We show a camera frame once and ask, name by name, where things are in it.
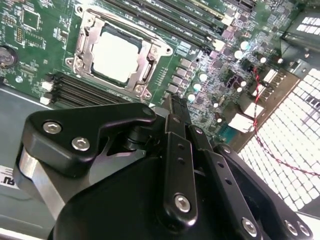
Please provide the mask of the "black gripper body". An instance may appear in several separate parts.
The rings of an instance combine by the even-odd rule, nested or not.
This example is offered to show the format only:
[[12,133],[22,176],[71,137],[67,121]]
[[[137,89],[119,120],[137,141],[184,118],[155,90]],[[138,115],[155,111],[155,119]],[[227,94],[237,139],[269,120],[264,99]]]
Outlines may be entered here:
[[168,147],[84,187],[21,149],[15,174],[52,211],[50,240],[226,240],[194,160]]

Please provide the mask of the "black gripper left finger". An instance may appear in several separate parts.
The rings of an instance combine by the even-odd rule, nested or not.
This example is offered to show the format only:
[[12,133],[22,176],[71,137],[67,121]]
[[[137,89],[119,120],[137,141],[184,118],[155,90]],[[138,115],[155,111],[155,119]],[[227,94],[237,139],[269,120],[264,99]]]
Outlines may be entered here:
[[21,149],[87,188],[142,158],[164,157],[168,147],[192,151],[179,98],[170,94],[159,108],[131,102],[35,112]]

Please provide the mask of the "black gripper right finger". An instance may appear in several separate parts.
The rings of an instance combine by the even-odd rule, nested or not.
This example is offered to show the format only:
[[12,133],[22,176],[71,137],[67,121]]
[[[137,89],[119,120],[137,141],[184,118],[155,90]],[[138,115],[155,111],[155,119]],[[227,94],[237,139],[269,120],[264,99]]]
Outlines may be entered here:
[[226,240],[311,240],[308,225],[226,144],[212,147],[204,131],[191,123],[187,99],[179,115],[188,127],[193,161],[204,174],[209,197]]

